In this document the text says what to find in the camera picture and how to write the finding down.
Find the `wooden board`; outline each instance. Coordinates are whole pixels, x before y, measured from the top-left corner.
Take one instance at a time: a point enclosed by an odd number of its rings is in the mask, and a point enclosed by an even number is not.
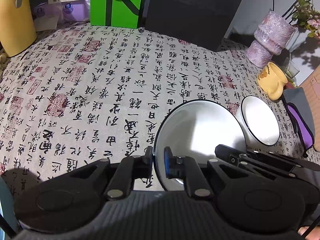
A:
[[[315,123],[314,148],[320,152],[320,65],[300,85],[303,88],[311,108],[313,121]]]

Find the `blue bowl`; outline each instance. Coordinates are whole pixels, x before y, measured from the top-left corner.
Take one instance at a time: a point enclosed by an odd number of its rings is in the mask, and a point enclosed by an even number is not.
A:
[[[13,198],[4,180],[0,177],[0,214],[8,222],[14,231],[17,231],[17,220],[13,212]],[[5,238],[4,231],[0,229],[0,240]]]

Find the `ribbed black surface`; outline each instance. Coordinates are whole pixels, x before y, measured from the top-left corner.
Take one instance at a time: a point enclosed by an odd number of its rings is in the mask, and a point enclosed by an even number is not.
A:
[[[88,225],[59,235],[24,230],[16,240],[195,240],[301,239],[295,232],[253,235],[232,228],[205,201],[190,199],[184,191],[133,191],[127,199],[107,202]]]

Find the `purple tissue package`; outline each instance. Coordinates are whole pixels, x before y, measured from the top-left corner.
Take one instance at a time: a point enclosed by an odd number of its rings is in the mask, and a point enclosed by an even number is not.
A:
[[[90,20],[90,0],[79,0],[63,3],[43,3],[34,8],[37,18],[58,15],[58,23],[86,22]]]

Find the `mug handle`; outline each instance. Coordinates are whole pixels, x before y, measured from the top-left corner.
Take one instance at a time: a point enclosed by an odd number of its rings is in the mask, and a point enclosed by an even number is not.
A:
[[[282,92],[283,92],[283,85],[281,82],[278,82],[278,87],[276,91],[271,92],[270,90],[268,90],[267,94],[268,94],[268,97],[274,101],[280,98],[280,96],[282,95]]]

